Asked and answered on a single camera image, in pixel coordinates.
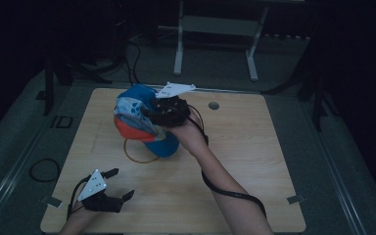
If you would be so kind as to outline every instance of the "blue brim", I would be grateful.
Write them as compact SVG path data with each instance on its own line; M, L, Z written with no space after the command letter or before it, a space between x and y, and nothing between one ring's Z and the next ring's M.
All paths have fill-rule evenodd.
M154 142L144 142L146 147L160 158L171 156L179 147L178 139L170 132L166 133L166 139Z

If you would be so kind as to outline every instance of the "white table leg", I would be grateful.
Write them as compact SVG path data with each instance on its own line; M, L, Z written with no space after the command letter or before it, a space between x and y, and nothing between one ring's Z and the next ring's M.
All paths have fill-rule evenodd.
M256 33L253 37L253 44L252 47L249 50L246 50L246 59L247 59L247 65L249 67L249 74L250 74L250 80L251 81L257 81L259 79L258 72L256 70L256 64L255 64L255 52L256 47L258 46L258 42L261 35L261 30L263 28L264 20L267 16L268 8L265 7L263 9L263 12L261 14L260 21L258 22L258 26L256 27Z
M182 56L183 56L183 46L182 46L182 23L183 23L183 0L179 1L179 21L178 21L178 46L176 48L176 56L175 56L175 65L173 68L174 75L181 75L182 71Z

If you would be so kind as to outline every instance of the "cap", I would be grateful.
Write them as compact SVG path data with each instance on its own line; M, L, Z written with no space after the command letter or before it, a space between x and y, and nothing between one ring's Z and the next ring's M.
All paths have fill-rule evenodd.
M163 126L153 125L151 120L143 115L143 110L157 112L151 105L151 101L156 99L156 93L151 87L132 85L117 96L114 120L123 138L140 140L152 153L166 158L178 149L178 139Z

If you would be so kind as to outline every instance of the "light wood tabletop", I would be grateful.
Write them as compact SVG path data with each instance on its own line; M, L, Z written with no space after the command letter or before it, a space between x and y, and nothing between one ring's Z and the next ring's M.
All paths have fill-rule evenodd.
M53 197L60 208L48 206L41 229L57 233L66 222L72 190L95 169L118 168L106 179L106 194L121 197L135 190L120 213L101 214L88 227L92 233L229 233L201 169L179 146L169 158L149 164L131 161L123 150L124 139L113 119L121 89L95 89L76 132ZM265 100L257 94L189 92L180 95L203 117L210 148L227 170L265 205L275 232L302 232L306 228L299 203L287 198L296 192ZM209 108L217 102L219 109ZM143 143L128 140L130 157L148 161L155 156Z

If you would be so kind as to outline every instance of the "floor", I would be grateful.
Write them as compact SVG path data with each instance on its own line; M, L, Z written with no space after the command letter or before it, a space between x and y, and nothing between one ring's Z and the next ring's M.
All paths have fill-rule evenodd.
M182 75L174 76L174 38L171 30L157 44L150 44L143 35L131 39L141 52L136 72L142 83L171 81L202 89L260 93L290 77L307 45L307 40L297 38L263 37L255 56L259 80L251 82L240 43L200 47L198 35L186 38ZM128 47L131 66L138 47ZM101 75L113 83L100 84L75 74L72 86L56 84L55 106L45 117L44 102L35 99L44 87L42 72L0 122L0 234L42 234L39 224L47 206L40 200L51 196L55 181L38 182L31 175L52 179L57 168L53 162L34 165L43 159L63 165L94 88L128 86L126 68ZM326 108L322 131L316 131L310 120L312 100L300 102L299 88L297 84L264 97L295 189L303 198L306 230L302 234L376 234L376 186L346 125ZM72 119L70 128L53 125L61 117Z

